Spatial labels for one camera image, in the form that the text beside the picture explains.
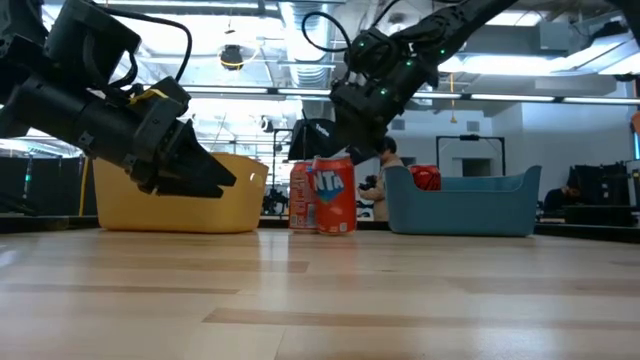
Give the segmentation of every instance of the yellow plastic bin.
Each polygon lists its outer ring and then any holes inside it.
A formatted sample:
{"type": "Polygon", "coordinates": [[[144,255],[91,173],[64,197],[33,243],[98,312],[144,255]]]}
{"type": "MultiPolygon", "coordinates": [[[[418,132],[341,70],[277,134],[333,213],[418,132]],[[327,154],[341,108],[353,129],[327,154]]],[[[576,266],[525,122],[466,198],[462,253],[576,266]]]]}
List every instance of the yellow plastic bin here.
{"type": "Polygon", "coordinates": [[[108,230],[239,233],[258,227],[269,168],[245,156],[215,153],[237,178],[220,199],[147,195],[124,173],[96,160],[100,226],[108,230]]]}

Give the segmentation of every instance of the wooden floor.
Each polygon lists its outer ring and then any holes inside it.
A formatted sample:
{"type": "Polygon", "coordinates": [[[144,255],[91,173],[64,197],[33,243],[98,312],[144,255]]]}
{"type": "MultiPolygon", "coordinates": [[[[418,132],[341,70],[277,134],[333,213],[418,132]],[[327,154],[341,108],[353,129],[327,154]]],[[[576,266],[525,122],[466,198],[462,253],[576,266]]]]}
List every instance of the wooden floor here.
{"type": "Polygon", "coordinates": [[[0,359],[640,359],[640,247],[0,236],[0,359]]]}

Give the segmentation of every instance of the blue plastic bin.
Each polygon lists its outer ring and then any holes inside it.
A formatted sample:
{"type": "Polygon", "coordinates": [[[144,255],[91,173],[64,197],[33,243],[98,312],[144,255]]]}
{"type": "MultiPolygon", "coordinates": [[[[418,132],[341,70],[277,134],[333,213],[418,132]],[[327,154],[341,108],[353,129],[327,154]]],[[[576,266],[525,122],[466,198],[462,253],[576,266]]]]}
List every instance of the blue plastic bin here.
{"type": "Polygon", "coordinates": [[[389,227],[400,234],[529,236],[541,172],[534,166],[516,176],[442,178],[442,191],[423,191],[409,169],[388,168],[389,227]]]}

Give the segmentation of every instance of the person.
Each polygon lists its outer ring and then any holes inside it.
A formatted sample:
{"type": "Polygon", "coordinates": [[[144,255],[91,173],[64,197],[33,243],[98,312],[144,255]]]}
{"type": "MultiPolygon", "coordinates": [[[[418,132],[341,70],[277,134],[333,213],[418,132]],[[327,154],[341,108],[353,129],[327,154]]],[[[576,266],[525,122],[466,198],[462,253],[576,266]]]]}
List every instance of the person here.
{"type": "Polygon", "coordinates": [[[384,169],[392,166],[404,166],[402,160],[396,155],[398,146],[395,140],[390,136],[385,136],[382,145],[378,151],[380,157],[380,174],[376,180],[376,186],[369,190],[358,189],[360,198],[373,201],[373,220],[389,221],[389,213],[387,210],[387,202],[384,192],[384,169]]]}
{"type": "Polygon", "coordinates": [[[581,202],[580,190],[569,186],[560,189],[553,189],[547,193],[544,198],[544,212],[554,212],[562,210],[562,207],[575,205],[581,202]]]}

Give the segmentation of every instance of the fanta can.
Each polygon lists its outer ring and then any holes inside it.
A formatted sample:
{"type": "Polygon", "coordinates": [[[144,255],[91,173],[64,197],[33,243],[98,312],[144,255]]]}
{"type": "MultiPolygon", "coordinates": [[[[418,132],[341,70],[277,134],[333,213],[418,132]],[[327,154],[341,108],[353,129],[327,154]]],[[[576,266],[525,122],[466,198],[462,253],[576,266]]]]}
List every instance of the fanta can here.
{"type": "Polygon", "coordinates": [[[348,234],[356,230],[356,184],[353,163],[347,157],[313,161],[313,187],[318,232],[348,234]]]}
{"type": "Polygon", "coordinates": [[[316,229],[316,203],[313,189],[311,161],[293,165],[289,181],[289,228],[316,229]]]}

